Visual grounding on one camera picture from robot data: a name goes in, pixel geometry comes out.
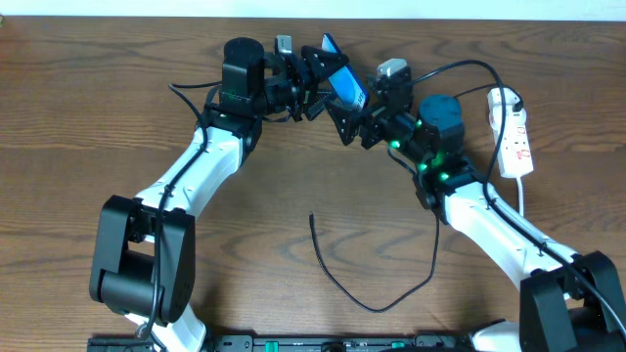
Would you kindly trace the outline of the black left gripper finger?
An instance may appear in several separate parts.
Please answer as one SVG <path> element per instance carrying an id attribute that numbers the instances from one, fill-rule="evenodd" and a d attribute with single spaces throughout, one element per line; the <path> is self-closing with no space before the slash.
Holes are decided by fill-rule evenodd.
<path id="1" fill-rule="evenodd" d="M 326 109 L 326 102 L 332 102 L 337 98 L 334 92 L 317 92 L 310 95 L 304 105 L 304 115 L 307 120 L 314 120 Z"/>
<path id="2" fill-rule="evenodd" d="M 305 61 L 310 76 L 317 81 L 327 80 L 349 64 L 349 58 L 344 54 L 326 52 L 312 46 L 302 46 L 300 55 Z"/>

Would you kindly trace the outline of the blue Galaxy smartphone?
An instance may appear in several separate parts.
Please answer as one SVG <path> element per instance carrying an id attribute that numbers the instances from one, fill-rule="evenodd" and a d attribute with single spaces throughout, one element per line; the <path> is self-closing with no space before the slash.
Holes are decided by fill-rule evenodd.
<path id="1" fill-rule="evenodd" d="M 329 82 L 341 102 L 352 110 L 361 110 L 369 102 L 369 93 L 350 64 L 329 77 Z"/>

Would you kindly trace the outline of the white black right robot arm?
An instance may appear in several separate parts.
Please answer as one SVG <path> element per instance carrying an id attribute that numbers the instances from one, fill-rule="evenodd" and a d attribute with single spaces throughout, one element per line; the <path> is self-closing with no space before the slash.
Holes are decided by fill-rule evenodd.
<path id="1" fill-rule="evenodd" d="M 467 335 L 468 351 L 622 351 L 625 298 L 613 262 L 581 255 L 511 208 L 464 153 L 459 100 L 432 95 L 410 114 L 412 83 L 403 68 L 378 76 L 377 103 L 326 108 L 345 145 L 368 149 L 385 141 L 390 156 L 412 175 L 423 208 L 475 242 L 519 292 L 519 318 Z"/>

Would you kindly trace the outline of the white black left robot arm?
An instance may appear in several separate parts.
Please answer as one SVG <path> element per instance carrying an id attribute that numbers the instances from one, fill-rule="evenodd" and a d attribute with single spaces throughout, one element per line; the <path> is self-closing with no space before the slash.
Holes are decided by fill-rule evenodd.
<path id="1" fill-rule="evenodd" d="M 224 46 L 222 77 L 207 84 L 189 147 L 133 198 L 102 207 L 89 293 L 137 326 L 134 336 L 92 337 L 90 351 L 200 351 L 207 329 L 190 299 L 196 223 L 216 190 L 255 149 L 268 115 L 314 119 L 330 92 L 321 84 L 347 66 L 338 49 L 295 54 L 279 35 L 268 52 L 239 37 Z"/>

